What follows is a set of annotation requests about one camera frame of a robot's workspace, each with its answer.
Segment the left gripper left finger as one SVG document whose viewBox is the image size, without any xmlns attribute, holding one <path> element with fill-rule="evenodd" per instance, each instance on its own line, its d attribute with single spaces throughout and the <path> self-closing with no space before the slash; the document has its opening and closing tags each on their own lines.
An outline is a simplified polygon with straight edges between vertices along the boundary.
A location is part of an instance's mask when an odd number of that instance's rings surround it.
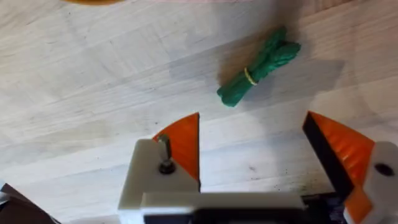
<svg viewBox="0 0 398 224">
<path fill-rule="evenodd" d="M 137 209 L 152 192 L 199 192 L 200 114 L 168 125 L 134 146 L 118 208 Z"/>
</svg>

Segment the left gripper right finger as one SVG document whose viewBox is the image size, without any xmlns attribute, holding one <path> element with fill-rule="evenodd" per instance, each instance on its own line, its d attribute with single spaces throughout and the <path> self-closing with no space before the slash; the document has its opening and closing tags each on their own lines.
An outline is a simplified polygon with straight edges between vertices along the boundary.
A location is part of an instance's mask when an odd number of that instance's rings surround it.
<svg viewBox="0 0 398 224">
<path fill-rule="evenodd" d="M 313 111 L 302 128 L 343 201 L 346 222 L 392 222 L 397 215 L 397 145 L 374 141 Z"/>
</svg>

